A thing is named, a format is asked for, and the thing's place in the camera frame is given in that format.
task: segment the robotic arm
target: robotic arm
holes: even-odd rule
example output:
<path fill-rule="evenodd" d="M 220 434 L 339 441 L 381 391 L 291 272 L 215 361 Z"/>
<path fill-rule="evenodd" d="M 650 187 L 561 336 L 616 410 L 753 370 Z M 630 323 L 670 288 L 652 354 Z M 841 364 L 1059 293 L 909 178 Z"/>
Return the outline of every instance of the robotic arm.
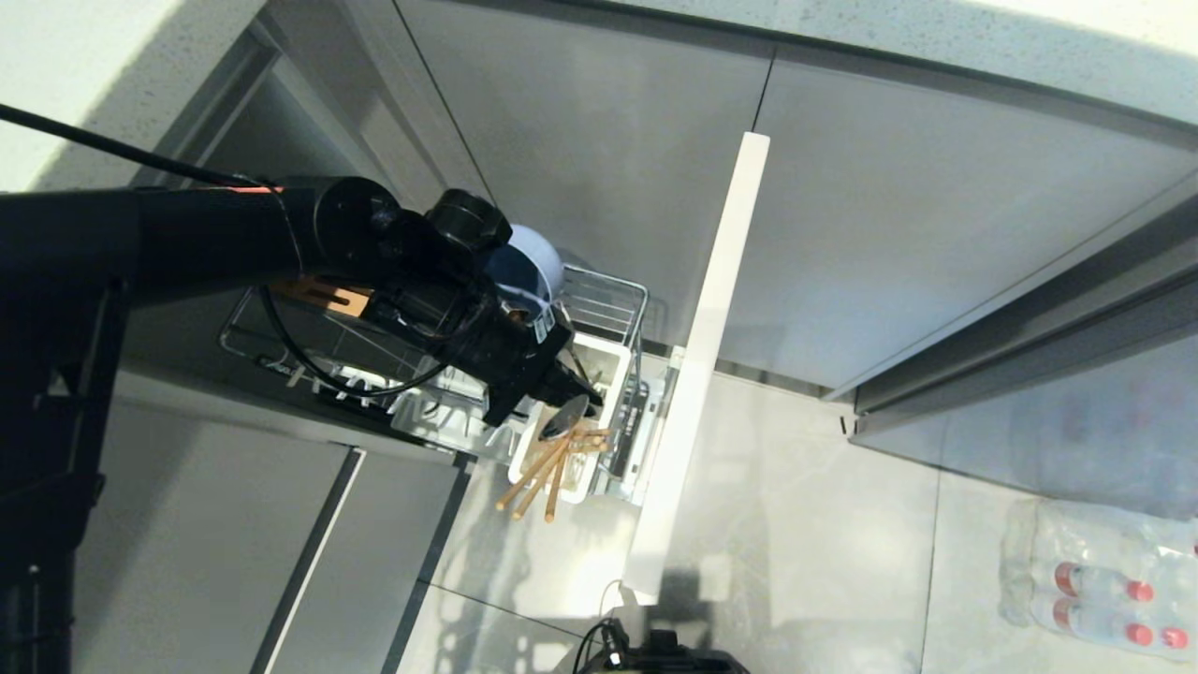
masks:
<path fill-rule="evenodd" d="M 534 329 L 483 271 L 510 232 L 466 192 L 420 214 L 362 177 L 0 195 L 0 669 L 68 670 L 72 555 L 131 306 L 327 275 L 374 289 L 362 318 L 485 383 L 488 424 L 524 396 L 601 405 L 557 360 L 564 315 Z"/>
<path fill-rule="evenodd" d="M 603 403 L 557 360 L 573 335 L 559 311 L 541 333 L 500 302 L 483 269 L 512 226 L 483 199 L 450 189 L 422 215 L 362 177 L 137 198 L 135 300 L 335 277 L 374 287 L 363 320 L 486 384 L 486 424 L 502 424 L 526 395 L 553 407 L 577 395 Z"/>

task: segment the gray cabinet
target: gray cabinet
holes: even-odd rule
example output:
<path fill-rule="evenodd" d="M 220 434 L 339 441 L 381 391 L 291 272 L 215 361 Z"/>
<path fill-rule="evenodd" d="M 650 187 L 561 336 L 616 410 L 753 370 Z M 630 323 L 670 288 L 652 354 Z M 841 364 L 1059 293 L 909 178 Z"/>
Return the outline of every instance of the gray cabinet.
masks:
<path fill-rule="evenodd" d="M 397 630 L 410 597 L 423 593 L 416 584 L 458 473 L 377 453 L 362 457 L 272 672 L 373 673 L 398 655 L 391 652 Z"/>
<path fill-rule="evenodd" d="M 503 212 L 649 286 L 680 345 L 772 45 L 552 2 L 401 0 Z"/>
<path fill-rule="evenodd" d="M 1193 135 L 1127 116 L 797 48 L 756 130 L 773 146 L 721 357 L 830 389 L 1139 226 L 1198 164 Z"/>
<path fill-rule="evenodd" d="M 247 672 L 346 449 L 115 402 L 74 668 Z"/>

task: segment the drawer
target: drawer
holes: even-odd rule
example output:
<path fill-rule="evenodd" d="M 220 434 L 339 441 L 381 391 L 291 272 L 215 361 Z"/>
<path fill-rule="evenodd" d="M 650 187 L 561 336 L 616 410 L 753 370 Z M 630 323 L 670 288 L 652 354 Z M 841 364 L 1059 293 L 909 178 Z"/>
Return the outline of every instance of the drawer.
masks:
<path fill-rule="evenodd" d="M 624 585 L 637 593 L 643 602 L 655 601 L 661 588 L 683 484 L 707 390 L 715 372 L 768 152 L 768 136 L 744 134 L 720 214 L 719 231 L 707 260 L 695 320 L 686 345 L 671 354 L 670 391 L 661 402 L 660 424 L 645 456 L 639 480 L 643 482 L 643 486 L 639 485 L 639 490 L 643 488 L 641 515 L 623 576 Z"/>

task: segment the chopsticks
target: chopsticks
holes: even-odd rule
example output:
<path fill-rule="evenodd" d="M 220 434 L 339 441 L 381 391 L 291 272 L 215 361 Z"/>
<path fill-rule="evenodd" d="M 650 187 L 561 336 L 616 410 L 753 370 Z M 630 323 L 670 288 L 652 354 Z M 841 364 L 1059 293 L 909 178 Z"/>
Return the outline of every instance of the chopsticks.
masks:
<path fill-rule="evenodd" d="M 610 431 L 607 430 L 580 430 L 574 427 L 537 457 L 537 461 L 528 467 L 528 470 L 520 478 L 520 481 L 513 485 L 496 502 L 495 509 L 506 510 L 516 498 L 516 494 L 520 493 L 520 490 L 524 490 L 531 482 L 532 487 L 528 490 L 528 493 L 525 494 L 520 505 L 512 511 L 512 520 L 522 520 L 528 506 L 537 498 L 537 494 L 545 487 L 545 481 L 550 480 L 550 475 L 552 475 L 552 480 L 549 482 L 549 504 L 545 506 L 545 522 L 552 522 L 557 516 L 557 494 L 562 488 L 565 464 L 575 455 L 607 451 L 610 449 L 607 445 L 609 433 Z"/>

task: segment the red bottle cap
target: red bottle cap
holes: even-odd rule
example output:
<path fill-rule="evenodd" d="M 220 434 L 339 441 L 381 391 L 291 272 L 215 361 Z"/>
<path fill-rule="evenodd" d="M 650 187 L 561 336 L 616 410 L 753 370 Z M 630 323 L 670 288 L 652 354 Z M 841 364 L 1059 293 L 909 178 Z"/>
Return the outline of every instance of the red bottle cap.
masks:
<path fill-rule="evenodd" d="M 1161 631 L 1161 640 L 1170 649 L 1184 649 L 1190 645 L 1190 634 L 1185 630 L 1166 627 Z"/>
<path fill-rule="evenodd" d="M 1070 561 L 1063 561 L 1057 565 L 1057 571 L 1053 573 L 1053 578 L 1057 581 L 1057 588 L 1066 596 L 1076 597 L 1077 589 L 1073 588 L 1073 570 L 1077 565 Z"/>
<path fill-rule="evenodd" d="M 1156 593 L 1148 583 L 1132 581 L 1131 583 L 1127 583 L 1127 596 L 1138 602 L 1150 602 L 1152 601 L 1152 597 L 1156 596 Z"/>
<path fill-rule="evenodd" d="M 1058 627 L 1070 633 L 1073 632 L 1073 626 L 1069 623 L 1070 612 L 1076 603 L 1069 597 L 1061 597 L 1052 606 L 1052 619 L 1057 621 Z"/>
<path fill-rule="evenodd" d="M 1142 646 L 1152 645 L 1152 631 L 1146 625 L 1132 623 L 1127 626 L 1127 639 Z"/>

